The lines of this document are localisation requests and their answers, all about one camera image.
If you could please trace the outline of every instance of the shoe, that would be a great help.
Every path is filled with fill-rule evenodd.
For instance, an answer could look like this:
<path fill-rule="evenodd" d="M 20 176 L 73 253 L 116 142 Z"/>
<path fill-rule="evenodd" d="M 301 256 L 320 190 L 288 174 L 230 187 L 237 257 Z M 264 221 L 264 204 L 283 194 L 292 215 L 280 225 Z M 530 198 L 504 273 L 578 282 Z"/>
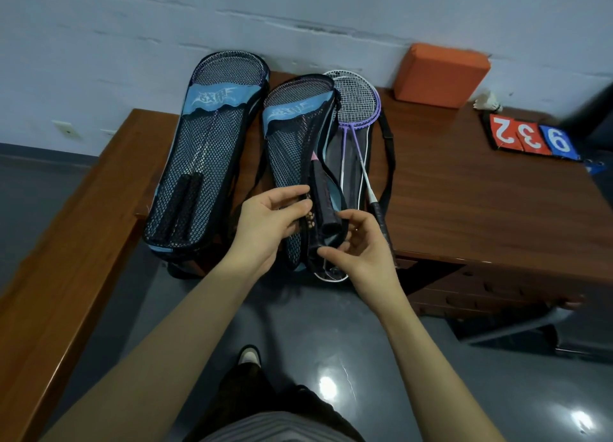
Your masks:
<path fill-rule="evenodd" d="M 260 362 L 260 352 L 258 352 L 254 345 L 246 345 L 240 351 L 237 365 L 241 365 L 243 363 L 253 363 L 260 368 L 262 367 Z"/>

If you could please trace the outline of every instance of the wall outlet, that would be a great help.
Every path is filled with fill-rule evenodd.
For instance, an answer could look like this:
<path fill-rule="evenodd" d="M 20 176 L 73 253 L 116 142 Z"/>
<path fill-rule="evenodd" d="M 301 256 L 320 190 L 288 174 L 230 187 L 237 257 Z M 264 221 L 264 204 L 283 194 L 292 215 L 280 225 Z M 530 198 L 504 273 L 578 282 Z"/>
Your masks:
<path fill-rule="evenodd" d="M 65 137 L 72 140 L 82 140 L 82 137 L 77 133 L 70 122 L 63 122 L 61 120 L 52 120 L 51 122 Z"/>

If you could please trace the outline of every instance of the white wall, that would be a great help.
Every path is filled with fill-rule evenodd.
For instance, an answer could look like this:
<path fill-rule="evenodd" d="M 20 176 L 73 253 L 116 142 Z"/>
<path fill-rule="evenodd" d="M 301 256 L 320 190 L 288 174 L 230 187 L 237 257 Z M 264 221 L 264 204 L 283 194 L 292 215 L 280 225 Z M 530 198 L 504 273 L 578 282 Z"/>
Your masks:
<path fill-rule="evenodd" d="M 132 108 L 177 113 L 196 63 L 228 48 L 380 86 L 414 41 L 472 48 L 504 104 L 564 116 L 613 79 L 611 1 L 0 0 L 0 142 L 97 155 L 100 129 Z"/>

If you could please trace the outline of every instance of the hand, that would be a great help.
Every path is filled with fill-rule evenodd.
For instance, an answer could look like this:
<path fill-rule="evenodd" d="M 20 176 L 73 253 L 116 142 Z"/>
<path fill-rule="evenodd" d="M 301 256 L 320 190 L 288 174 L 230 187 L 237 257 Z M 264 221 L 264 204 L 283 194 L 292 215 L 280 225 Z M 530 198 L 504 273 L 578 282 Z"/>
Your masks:
<path fill-rule="evenodd" d="M 313 202 L 297 197 L 308 191 L 309 186 L 279 187 L 243 203 L 227 255 L 253 271 L 254 283 L 275 262 L 281 239 L 300 230 L 297 219 L 311 210 Z"/>
<path fill-rule="evenodd" d="M 338 249 L 320 247 L 322 258 L 345 271 L 364 303 L 379 319 L 406 302 L 389 245 L 375 217 L 364 211 L 338 214 L 349 220 L 349 237 Z"/>

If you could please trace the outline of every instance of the red score card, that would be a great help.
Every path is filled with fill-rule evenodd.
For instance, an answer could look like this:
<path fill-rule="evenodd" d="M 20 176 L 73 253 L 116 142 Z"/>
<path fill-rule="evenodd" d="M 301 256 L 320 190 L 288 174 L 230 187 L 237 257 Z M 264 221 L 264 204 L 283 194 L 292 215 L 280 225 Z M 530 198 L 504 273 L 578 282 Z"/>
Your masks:
<path fill-rule="evenodd" d="M 516 121 L 497 114 L 490 114 L 490 127 L 492 136 L 499 148 L 510 148 L 524 151 L 521 141 L 517 138 Z"/>
<path fill-rule="evenodd" d="M 540 155 L 551 155 L 551 150 L 543 140 L 539 131 L 538 124 L 535 122 L 523 122 L 514 120 L 513 129 L 517 138 L 522 142 L 526 153 L 536 153 Z"/>

